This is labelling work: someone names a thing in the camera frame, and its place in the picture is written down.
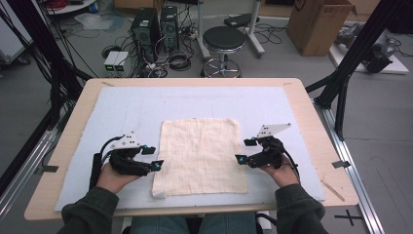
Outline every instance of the hand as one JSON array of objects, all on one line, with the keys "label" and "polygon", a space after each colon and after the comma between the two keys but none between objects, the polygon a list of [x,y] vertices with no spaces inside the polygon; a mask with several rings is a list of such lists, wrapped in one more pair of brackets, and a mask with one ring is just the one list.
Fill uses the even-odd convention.
[{"label": "hand", "polygon": [[275,169],[273,165],[267,165],[260,169],[270,175],[280,188],[300,183],[298,176],[292,170],[289,160],[285,156],[282,157],[282,166],[280,168]]},{"label": "hand", "polygon": [[120,175],[112,169],[109,163],[105,164],[100,172],[97,187],[105,188],[116,194],[128,183],[139,179],[138,175]]}]

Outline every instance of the white device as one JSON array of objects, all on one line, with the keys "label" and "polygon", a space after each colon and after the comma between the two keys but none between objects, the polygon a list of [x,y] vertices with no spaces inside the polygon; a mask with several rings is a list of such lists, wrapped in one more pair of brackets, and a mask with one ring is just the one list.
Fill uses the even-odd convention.
[{"label": "white device", "polygon": [[104,62],[104,68],[107,71],[108,77],[115,77],[115,61],[118,57],[119,52],[110,52]]},{"label": "white device", "polygon": [[124,77],[129,64],[129,52],[119,52],[114,64],[117,76]]},{"label": "white device", "polygon": [[263,125],[261,127],[261,130],[258,132],[257,137],[262,138],[262,137],[269,137],[272,135],[275,135],[283,130],[288,129],[291,127],[291,124],[279,124],[279,125]]},{"label": "white device", "polygon": [[138,148],[140,147],[139,142],[137,142],[137,137],[134,132],[123,136],[119,140],[115,141],[110,145],[111,149],[125,149],[125,148]]}]

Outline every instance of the dark green jacket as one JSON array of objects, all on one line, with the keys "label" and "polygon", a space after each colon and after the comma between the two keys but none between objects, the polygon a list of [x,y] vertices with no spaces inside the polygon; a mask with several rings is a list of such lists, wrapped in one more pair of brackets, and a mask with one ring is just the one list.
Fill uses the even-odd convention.
[{"label": "dark green jacket", "polygon": [[[277,231],[279,234],[327,233],[320,220],[324,207],[313,199],[299,184],[276,191]],[[66,205],[61,211],[65,225],[58,234],[110,234],[112,217],[119,198],[106,189],[95,187],[75,204]]]}]

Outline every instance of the black cross mark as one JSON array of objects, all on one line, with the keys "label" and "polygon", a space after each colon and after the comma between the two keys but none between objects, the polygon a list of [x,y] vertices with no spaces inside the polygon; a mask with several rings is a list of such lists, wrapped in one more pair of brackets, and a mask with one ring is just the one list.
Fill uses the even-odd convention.
[{"label": "black cross mark", "polygon": [[362,216],[351,216],[349,210],[346,210],[347,215],[335,215],[335,218],[347,218],[350,221],[350,224],[354,226],[353,219],[361,219],[363,220]]}]

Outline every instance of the person's arm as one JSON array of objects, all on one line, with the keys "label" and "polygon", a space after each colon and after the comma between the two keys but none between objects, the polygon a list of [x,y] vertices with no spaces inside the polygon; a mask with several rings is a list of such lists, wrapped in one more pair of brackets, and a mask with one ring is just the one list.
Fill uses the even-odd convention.
[{"label": "person's arm", "polygon": [[119,202],[115,194],[138,178],[136,175],[119,175],[110,164],[103,166],[96,187],[78,202],[62,209],[64,226],[57,233],[111,233],[113,214]]},{"label": "person's arm", "polygon": [[321,224],[324,216],[324,206],[311,197],[300,185],[298,176],[289,165],[286,158],[279,169],[268,165],[261,170],[266,172],[280,187],[276,191],[277,201],[277,232],[289,233],[327,233]]}]

